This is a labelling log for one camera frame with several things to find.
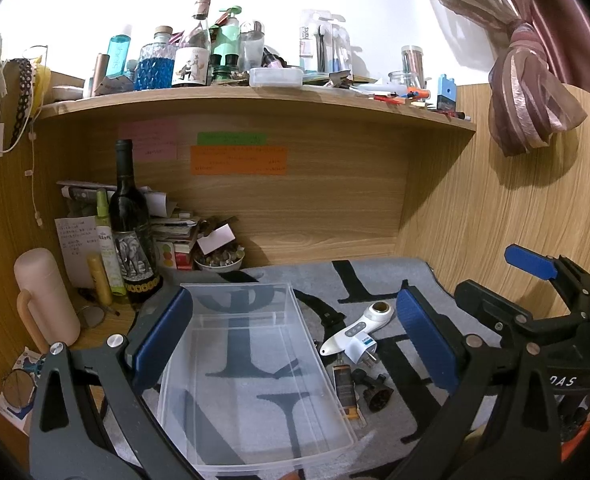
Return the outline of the white handheld massager device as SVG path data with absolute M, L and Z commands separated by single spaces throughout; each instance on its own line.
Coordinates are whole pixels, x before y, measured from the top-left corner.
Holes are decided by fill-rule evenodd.
M 328 338 L 321 346 L 320 355 L 334 356 L 334 354 L 344 353 L 351 337 L 360 333 L 367 333 L 372 337 L 372 333 L 386 326 L 394 314 L 395 307 L 389 302 L 374 302 L 364 310 L 356 322 Z

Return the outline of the black round grinder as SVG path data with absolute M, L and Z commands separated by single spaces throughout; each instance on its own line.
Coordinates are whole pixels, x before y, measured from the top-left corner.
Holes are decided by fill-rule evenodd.
M 380 412 L 386 408 L 394 389 L 386 385 L 386 376 L 378 374 L 376 377 L 368 376 L 362 368 L 355 368 L 351 372 L 351 378 L 357 386 L 363 386 L 363 399 L 372 413 Z

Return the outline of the clear plastic storage bin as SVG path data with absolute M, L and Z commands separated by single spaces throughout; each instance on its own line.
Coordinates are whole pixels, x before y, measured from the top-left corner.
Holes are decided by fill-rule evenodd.
M 329 462 L 357 437 L 287 284 L 187 284 L 157 420 L 204 477 Z

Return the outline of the white travel plug adapter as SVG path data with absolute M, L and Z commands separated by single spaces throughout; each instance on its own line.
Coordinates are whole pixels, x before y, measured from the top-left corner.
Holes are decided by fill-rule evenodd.
M 372 367 L 378 363 L 376 349 L 377 341 L 367 333 L 360 333 L 349 339 L 344 353 L 353 364 Z

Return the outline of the silver metal lighter stick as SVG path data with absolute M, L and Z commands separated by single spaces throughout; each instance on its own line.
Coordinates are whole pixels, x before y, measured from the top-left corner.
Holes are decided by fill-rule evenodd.
M 356 422 L 360 419 L 360 410 L 350 366 L 346 364 L 335 365 L 333 367 L 333 380 L 335 393 L 345 418 L 350 422 Z

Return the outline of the dark wine bottle elephant label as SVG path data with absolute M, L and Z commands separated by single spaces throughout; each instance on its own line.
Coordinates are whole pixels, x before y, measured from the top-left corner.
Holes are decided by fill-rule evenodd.
M 120 272 L 132 304 L 144 304 L 162 286 L 157 269 L 150 213 L 134 178 L 133 142 L 116 142 L 117 188 L 109 201 L 109 220 Z

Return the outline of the grey mat with black letters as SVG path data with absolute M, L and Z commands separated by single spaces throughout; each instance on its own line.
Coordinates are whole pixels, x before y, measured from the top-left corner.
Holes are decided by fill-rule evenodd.
M 321 356 L 328 338 L 361 317 L 376 301 L 393 304 L 404 280 L 417 287 L 432 307 L 447 315 L 464 334 L 476 334 L 487 344 L 499 337 L 471 315 L 460 310 L 453 298 L 437 283 L 429 266 L 421 260 L 389 258 L 337 260 L 298 266 L 264 266 L 227 274 L 170 271 L 163 289 L 145 304 L 146 313 L 164 306 L 179 287 L 187 284 L 287 284 L 295 294 L 304 322 L 334 387 L 333 367 L 344 364 L 343 354 Z M 366 367 L 371 377 L 386 376 L 394 389 L 386 408 L 372 413 L 360 405 L 360 419 L 350 422 L 357 442 L 329 462 L 293 470 L 270 470 L 247 476 L 207 476 L 208 479 L 383 479 L 414 448 L 442 404 L 447 391 L 429 377 L 414 345 L 399 321 L 391 320 L 373 333 L 378 363 Z M 157 419 L 160 380 L 143 394 L 145 405 Z

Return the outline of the yellow lip balm tube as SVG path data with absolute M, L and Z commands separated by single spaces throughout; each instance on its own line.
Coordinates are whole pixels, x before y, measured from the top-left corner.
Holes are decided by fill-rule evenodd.
M 112 305 L 112 290 L 109 281 L 107 281 L 102 257 L 97 252 L 89 252 L 86 255 L 86 263 L 94 283 L 98 302 L 104 308 L 110 307 Z

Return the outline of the stack of books and papers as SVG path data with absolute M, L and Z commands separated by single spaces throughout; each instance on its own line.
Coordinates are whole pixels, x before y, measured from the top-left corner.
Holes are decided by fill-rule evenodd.
M 57 184 L 65 198 L 82 204 L 95 204 L 99 188 L 104 188 L 109 200 L 117 189 L 115 185 L 82 181 L 58 181 Z M 157 262 L 164 269 L 191 271 L 199 218 L 181 210 L 166 193 L 153 191 L 148 186 L 140 188 L 140 192 L 146 198 L 150 214 Z

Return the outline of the white card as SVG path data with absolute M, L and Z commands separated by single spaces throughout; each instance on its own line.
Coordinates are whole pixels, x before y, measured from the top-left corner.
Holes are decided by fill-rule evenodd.
M 201 235 L 197 239 L 197 245 L 204 255 L 223 247 L 226 244 L 234 242 L 235 235 L 229 223 L 219 226 L 211 231 L 208 235 Z

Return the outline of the orange sticky note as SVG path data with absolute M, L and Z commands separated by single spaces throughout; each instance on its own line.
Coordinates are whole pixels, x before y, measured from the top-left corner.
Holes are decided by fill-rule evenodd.
M 285 176 L 287 148 L 270 145 L 194 145 L 193 176 Z

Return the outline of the green sticky note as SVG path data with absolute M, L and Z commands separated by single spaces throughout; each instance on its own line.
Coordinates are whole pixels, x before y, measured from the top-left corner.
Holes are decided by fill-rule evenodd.
M 261 146 L 268 136 L 262 132 L 203 131 L 197 135 L 200 146 Z

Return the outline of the blue glass bottle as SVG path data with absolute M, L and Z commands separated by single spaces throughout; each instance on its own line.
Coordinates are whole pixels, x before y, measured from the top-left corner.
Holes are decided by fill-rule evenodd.
M 170 44 L 172 34 L 172 27 L 159 26 L 155 30 L 153 40 L 142 47 L 133 84 L 135 91 L 171 87 L 176 56 L 176 46 Z

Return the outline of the white label glass bottle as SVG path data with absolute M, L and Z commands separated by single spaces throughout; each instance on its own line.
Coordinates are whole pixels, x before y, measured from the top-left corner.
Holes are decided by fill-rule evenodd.
M 171 85 L 206 86 L 211 53 L 207 18 L 211 0 L 197 0 L 191 21 L 184 27 L 176 47 Z

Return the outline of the teal tall bottle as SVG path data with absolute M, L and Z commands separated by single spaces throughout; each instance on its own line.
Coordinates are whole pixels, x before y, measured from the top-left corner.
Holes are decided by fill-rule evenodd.
M 117 77 L 124 72 L 128 60 L 130 41 L 129 34 L 119 34 L 110 38 L 107 48 L 107 55 L 109 56 L 106 68 L 107 77 Z

